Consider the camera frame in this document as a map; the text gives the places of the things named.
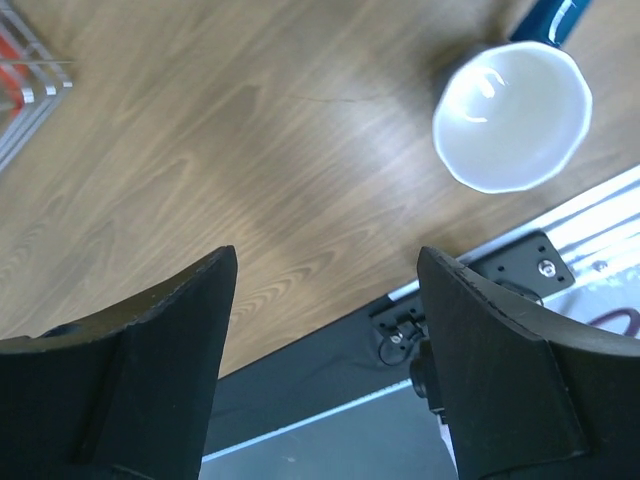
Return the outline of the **dark blue paper cup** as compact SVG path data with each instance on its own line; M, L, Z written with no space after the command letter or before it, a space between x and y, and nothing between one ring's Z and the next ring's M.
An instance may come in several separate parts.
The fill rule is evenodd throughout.
M449 75L432 117L434 150L484 194L533 189L570 162L589 132L593 94L563 45L586 1L538 1L499 46Z

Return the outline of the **red ceramic mug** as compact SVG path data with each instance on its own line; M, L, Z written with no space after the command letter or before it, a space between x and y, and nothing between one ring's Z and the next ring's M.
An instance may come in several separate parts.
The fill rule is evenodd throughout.
M1 37L1 110L18 112L24 106L22 87L26 76L26 67L8 61L17 60L19 54Z

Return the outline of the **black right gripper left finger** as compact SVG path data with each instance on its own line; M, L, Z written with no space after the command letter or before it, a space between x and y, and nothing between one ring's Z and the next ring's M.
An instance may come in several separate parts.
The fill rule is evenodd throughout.
M237 279L224 246L37 337L1 343L5 479L195 479Z

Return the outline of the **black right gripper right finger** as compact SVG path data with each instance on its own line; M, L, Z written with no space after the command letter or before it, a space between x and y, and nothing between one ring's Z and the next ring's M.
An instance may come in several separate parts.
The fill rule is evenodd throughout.
M635 479L639 343L550 311L440 250L420 251L417 392L462 479Z

